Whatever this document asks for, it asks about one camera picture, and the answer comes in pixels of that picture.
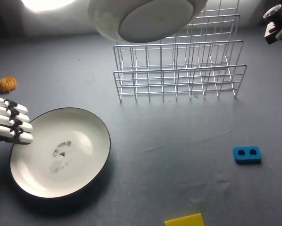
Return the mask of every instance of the gray tabletop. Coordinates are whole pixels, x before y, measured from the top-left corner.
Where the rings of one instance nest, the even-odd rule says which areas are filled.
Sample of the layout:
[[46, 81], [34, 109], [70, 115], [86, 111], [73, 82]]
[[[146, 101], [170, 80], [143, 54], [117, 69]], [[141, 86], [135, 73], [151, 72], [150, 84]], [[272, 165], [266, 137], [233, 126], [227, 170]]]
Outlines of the gray tabletop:
[[[0, 226], [162, 226], [195, 213], [207, 226], [282, 225], [282, 41], [268, 45], [263, 27], [240, 29], [238, 38], [248, 69], [237, 99], [127, 97], [122, 105], [113, 43], [99, 35], [0, 40], [0, 78], [19, 84], [5, 98], [31, 118], [86, 109], [112, 139], [102, 175], [64, 214], [22, 196], [9, 171], [11, 144], [0, 142]], [[262, 164], [237, 165], [239, 145], [259, 146]]]

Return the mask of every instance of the bright light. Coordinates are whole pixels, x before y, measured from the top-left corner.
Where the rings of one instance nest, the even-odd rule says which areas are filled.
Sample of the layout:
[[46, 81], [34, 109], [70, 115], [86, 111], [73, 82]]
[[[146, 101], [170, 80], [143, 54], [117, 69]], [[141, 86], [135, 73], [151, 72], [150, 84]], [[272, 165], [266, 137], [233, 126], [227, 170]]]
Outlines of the bright light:
[[76, 0], [22, 0], [23, 4], [34, 12], [55, 10]]

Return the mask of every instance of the blue object with two holes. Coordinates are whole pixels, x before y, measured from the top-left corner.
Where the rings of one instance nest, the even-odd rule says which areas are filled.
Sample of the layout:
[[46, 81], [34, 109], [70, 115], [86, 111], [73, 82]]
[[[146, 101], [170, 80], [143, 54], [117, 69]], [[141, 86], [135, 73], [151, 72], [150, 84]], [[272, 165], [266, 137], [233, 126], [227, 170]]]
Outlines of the blue object with two holes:
[[238, 164], [260, 163], [262, 159], [257, 146], [234, 147], [233, 155]]

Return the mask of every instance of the swirl-shaped orange object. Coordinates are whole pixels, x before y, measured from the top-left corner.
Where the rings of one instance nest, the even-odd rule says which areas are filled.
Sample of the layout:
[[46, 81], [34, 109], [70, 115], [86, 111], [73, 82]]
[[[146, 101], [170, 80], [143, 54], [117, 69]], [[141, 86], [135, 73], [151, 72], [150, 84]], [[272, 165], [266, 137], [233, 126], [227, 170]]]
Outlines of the swirl-shaped orange object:
[[0, 91], [3, 93], [9, 93], [15, 90], [17, 87], [17, 81], [15, 78], [6, 77], [0, 80]]

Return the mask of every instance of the plate with black rim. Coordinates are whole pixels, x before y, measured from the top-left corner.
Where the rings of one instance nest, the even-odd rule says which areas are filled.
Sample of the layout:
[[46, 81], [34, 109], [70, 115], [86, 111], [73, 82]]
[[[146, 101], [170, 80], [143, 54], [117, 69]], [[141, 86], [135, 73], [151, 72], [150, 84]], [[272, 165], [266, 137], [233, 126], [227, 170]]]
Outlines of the plate with black rim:
[[29, 145], [13, 145], [11, 174], [27, 193], [57, 198], [88, 185], [106, 163], [111, 147], [104, 122], [79, 108], [60, 108], [31, 121]]

